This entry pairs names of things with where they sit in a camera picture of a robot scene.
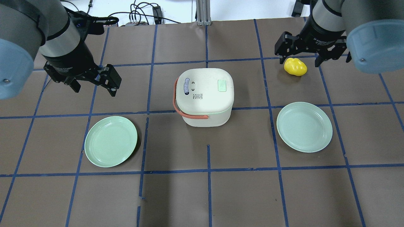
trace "white floor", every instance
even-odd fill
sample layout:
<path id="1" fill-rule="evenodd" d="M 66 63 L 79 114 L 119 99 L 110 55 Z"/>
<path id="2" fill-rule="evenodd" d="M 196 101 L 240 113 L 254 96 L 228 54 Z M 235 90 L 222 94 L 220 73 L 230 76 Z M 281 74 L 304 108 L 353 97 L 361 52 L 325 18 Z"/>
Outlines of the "white floor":
<path id="1" fill-rule="evenodd" d="M 89 0 L 70 0 L 81 11 L 88 10 Z M 195 0 L 153 0 L 161 6 L 163 16 L 181 23 L 195 21 Z M 106 17 L 115 12 L 129 12 L 132 0 L 93 0 L 89 14 Z M 74 6 L 63 2 L 64 6 L 75 10 Z M 295 0 L 211 0 L 210 13 L 212 21 L 247 20 L 263 18 L 290 17 Z M 153 15 L 152 8 L 143 8 L 145 14 Z M 302 16 L 309 15 L 309 7 L 304 6 Z M 120 19 L 119 26 L 129 22 L 128 14 L 114 15 Z"/>

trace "red handle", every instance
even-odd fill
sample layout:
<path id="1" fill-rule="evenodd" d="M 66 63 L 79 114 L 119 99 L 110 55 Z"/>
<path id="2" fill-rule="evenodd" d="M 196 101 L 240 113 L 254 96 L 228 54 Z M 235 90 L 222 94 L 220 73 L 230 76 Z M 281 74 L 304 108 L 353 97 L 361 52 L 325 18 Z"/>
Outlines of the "red handle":
<path id="1" fill-rule="evenodd" d="M 178 79 L 179 79 L 179 77 L 175 80 L 175 83 L 174 83 L 173 106 L 174 106 L 175 111 L 177 111 L 177 113 L 179 115 L 181 115 L 181 116 L 183 116 L 185 118 L 189 118 L 189 119 L 208 119 L 207 115 L 189 115 L 189 114 L 186 114 L 186 113 L 182 112 L 181 110 L 179 110 L 177 108 L 177 106 L 175 105 L 175 90 L 177 88 Z"/>

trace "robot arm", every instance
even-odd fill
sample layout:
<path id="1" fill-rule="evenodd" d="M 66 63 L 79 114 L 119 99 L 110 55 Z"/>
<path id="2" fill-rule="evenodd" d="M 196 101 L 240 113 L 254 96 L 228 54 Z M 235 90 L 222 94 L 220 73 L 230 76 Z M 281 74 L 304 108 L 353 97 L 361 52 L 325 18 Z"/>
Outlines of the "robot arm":
<path id="1" fill-rule="evenodd" d="M 311 0 L 300 34 L 284 32 L 275 44 L 282 64 L 287 56 L 318 53 L 315 66 L 337 60 L 348 47 L 347 62 L 360 71 L 381 73 L 404 67 L 404 4 L 401 0 Z"/>
<path id="2" fill-rule="evenodd" d="M 77 15 L 67 13 L 59 0 L 0 0 L 0 20 L 16 22 L 0 24 L 0 99 L 20 93 L 38 51 L 55 82 L 79 92 L 77 81 L 90 81 L 115 96 L 121 77 L 112 65 L 95 64 L 84 43 L 88 33 L 102 34 L 103 27 L 94 17 Z"/>

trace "plate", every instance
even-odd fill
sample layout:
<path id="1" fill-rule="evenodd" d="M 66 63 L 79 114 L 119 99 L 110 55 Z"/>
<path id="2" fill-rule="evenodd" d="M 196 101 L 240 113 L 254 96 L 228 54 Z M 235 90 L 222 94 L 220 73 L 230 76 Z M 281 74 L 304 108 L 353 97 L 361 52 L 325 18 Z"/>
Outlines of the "plate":
<path id="1" fill-rule="evenodd" d="M 279 112 L 276 126 L 280 138 L 291 148 L 301 152 L 324 149 L 332 138 L 331 121 L 317 106 L 291 103 Z"/>
<path id="2" fill-rule="evenodd" d="M 96 166 L 112 167 L 124 162 L 134 151 L 137 131 L 133 123 L 120 116 L 97 122 L 88 132 L 84 151 Z"/>

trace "white box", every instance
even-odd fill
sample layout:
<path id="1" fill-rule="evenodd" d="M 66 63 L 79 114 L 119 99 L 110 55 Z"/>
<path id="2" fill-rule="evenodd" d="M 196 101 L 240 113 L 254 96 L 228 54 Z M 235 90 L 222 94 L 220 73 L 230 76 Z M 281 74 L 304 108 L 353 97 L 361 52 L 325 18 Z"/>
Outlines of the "white box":
<path id="1" fill-rule="evenodd" d="M 223 69 L 190 69 L 175 81 L 173 105 L 190 126 L 223 125 L 230 118 L 233 102 L 233 79 Z"/>

